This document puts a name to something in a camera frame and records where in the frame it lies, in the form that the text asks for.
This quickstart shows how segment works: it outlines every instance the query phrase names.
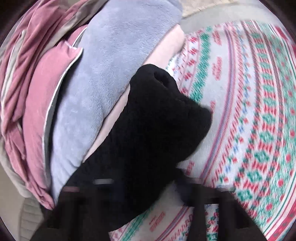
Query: light pink fabric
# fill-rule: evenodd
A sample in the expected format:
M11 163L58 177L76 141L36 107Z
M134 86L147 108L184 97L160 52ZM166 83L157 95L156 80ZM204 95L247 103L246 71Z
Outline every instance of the light pink fabric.
M183 47L185 41L185 34L182 31L180 25L174 26L158 43L154 51L146 59L145 64L154 64L159 68L165 69L168 65L169 60ZM123 111L126 103L128 101L128 94L130 91L130 85L127 87L126 91L117 101L116 105L113 107L109 115L105 118L98 137L94 141L93 145L87 152L83 161L85 161L106 139L112 127L114 126L119 115Z
M19 39L21 32L26 30L5 104L1 106L1 111L4 113L1 133L13 169L25 181L28 190L49 209L54 207L54 202L47 192L37 184L34 175L28 168L25 144L18 121L24 113L29 83L41 51L59 28L69 21L87 1L90 0L80 0L68 10L59 6L59 0L41 0L39 4L34 5L13 34L0 66L0 87L2 87L13 45Z
M82 48L72 48L66 41L47 51L40 59L32 77L23 116L23 136L28 172L39 189L47 190L42 135L47 110L66 70L81 55Z

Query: white blanket with red and green pattern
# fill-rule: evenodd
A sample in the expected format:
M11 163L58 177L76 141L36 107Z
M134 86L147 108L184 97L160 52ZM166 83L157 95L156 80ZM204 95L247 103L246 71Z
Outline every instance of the white blanket with red and green pattern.
M296 218L296 46L284 29L229 22L186 37L167 71L179 90L207 105L213 124L180 164L205 185L231 185L268 241ZM207 238L217 240L218 206L206 205ZM149 210L110 234L112 241L186 240L192 208L171 185Z

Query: knit fabric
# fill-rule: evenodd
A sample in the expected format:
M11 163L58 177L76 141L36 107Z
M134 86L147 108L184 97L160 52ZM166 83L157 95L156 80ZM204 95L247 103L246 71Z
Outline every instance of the knit fabric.
M66 184L114 182L106 206L109 231L158 199L173 181L177 163L195 151L211 125L210 111L181 94L174 79L155 65L139 68L130 86L111 132Z

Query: gray fabric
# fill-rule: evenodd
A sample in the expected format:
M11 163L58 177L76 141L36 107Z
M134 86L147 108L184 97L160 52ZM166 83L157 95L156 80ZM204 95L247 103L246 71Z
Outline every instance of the gray fabric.
M133 74L181 15L178 0L110 0L90 21L83 56L59 94L50 163L55 201Z
M238 0L233 4L210 7L182 19L180 26L188 34L215 24L245 19L283 27L280 20L258 0Z
M30 240L43 220L43 215L35 197L26 198L20 214L20 238Z

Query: pink velvet fabric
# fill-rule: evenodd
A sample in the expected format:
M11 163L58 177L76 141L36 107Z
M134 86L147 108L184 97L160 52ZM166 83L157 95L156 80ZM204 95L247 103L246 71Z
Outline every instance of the pink velvet fabric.
M81 48L71 48L66 41L47 51L32 77L23 116L23 136L28 171L39 189L48 188L43 163L42 135L48 107L65 70L81 55Z
M50 38L87 1L80 0L68 10L60 7L59 0L41 0L34 5L26 13L13 34L0 66L0 87L2 87L14 43L19 39L21 32L26 29L27 33L18 55L5 105L1 106L1 133L13 169L25 181L27 189L48 209L54 207L54 202L49 194L38 185L33 173L28 168L23 134L18 121L24 114L28 87L41 51Z

